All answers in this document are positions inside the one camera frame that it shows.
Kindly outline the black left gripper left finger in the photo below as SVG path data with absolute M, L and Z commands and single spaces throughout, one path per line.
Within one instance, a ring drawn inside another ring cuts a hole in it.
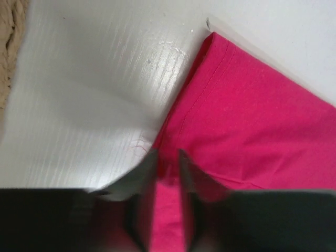
M 92 192 L 1 190 L 1 251 L 149 251 L 157 152 Z

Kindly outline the wicker basket with cloth liner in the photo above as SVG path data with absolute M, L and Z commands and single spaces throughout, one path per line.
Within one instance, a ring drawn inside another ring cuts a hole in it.
M 1 0 L 1 113 L 4 112 L 22 44 L 29 0 Z

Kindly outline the pink t shirt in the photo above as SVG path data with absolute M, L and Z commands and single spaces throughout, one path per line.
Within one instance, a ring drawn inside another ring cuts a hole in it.
M 335 108 L 217 33 L 204 40 L 153 150 L 149 251 L 187 251 L 180 151 L 232 190 L 335 192 Z

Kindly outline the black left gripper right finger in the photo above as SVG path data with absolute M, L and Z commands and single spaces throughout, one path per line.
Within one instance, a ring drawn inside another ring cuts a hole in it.
M 187 251 L 335 251 L 335 192 L 232 190 L 179 152 Z

